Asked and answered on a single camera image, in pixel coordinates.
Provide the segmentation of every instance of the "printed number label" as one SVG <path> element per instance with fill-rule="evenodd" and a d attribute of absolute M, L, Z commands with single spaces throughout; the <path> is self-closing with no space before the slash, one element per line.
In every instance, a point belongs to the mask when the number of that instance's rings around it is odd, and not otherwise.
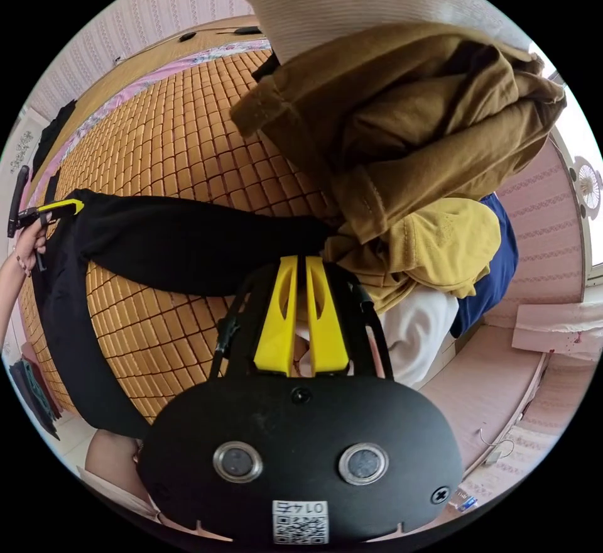
<path fill-rule="evenodd" d="M 326 515 L 326 501 L 273 501 L 273 515 Z"/>
<path fill-rule="evenodd" d="M 276 544 L 318 545 L 329 542 L 326 501 L 272 501 Z"/>

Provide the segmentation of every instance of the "person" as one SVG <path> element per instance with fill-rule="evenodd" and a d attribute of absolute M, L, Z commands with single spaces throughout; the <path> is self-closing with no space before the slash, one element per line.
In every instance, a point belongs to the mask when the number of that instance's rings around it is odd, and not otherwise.
<path fill-rule="evenodd" d="M 47 224 L 50 218 L 51 215 L 47 214 Z M 41 219 L 19 233 L 13 251 L 0 267 L 0 348 L 4 345 L 11 314 L 23 283 L 36 266 L 36 252 L 46 252 L 46 226 L 43 226 Z M 114 502 L 156 522 L 200 536 L 229 540 L 200 527 L 196 531 L 187 530 L 155 508 L 136 472 L 140 445 L 141 442 L 132 438 L 97 430 L 88 447 L 85 467 L 77 468 L 80 479 Z"/>
<path fill-rule="evenodd" d="M 19 297 L 25 279 L 31 276 L 36 265 L 36 252 L 46 251 L 46 227 L 41 219 L 24 228 L 13 248 L 0 268 L 0 348 L 4 345 L 6 331 L 11 320 L 14 305 Z"/>

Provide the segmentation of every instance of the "wire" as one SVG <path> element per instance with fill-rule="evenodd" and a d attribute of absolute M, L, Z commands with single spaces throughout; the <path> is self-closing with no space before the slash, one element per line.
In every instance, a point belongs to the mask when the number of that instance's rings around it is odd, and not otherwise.
<path fill-rule="evenodd" d="M 513 454 L 513 451 L 515 450 L 515 442 L 513 442 L 513 440 L 509 439 L 509 438 L 505 438 L 504 440 L 499 440 L 498 442 L 486 442 L 484 440 L 484 436 L 482 435 L 482 429 L 483 427 L 479 428 L 479 439 L 484 443 L 487 444 L 488 446 L 500 446 L 503 442 L 510 442 L 511 443 L 511 450 L 507 453 L 507 454 L 502 454 L 501 455 L 501 459 L 504 459 L 505 457 L 508 457 L 509 455 Z"/>

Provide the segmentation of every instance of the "qr code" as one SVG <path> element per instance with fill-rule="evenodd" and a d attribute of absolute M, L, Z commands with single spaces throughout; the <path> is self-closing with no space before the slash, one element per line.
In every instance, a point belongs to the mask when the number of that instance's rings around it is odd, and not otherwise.
<path fill-rule="evenodd" d="M 320 545 L 329 542 L 326 515 L 275 515 L 274 542 L 287 545 Z"/>

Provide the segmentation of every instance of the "woven mat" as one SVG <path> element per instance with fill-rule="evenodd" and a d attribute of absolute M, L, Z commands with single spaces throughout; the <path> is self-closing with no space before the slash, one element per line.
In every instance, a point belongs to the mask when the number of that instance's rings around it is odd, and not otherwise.
<path fill-rule="evenodd" d="M 331 216 L 333 207 L 304 174 L 269 143 L 242 139 L 229 119 L 231 104 L 255 85 L 250 70 L 268 55 L 202 63 L 125 102 L 66 157 L 57 198 L 88 188 L 184 197 L 269 216 Z M 205 381 L 216 323 L 230 300 L 153 290 L 94 264 L 86 284 L 102 353 L 149 421 L 174 395 Z M 29 283 L 21 307 L 50 386 L 65 408 L 77 412 L 48 353 Z"/>

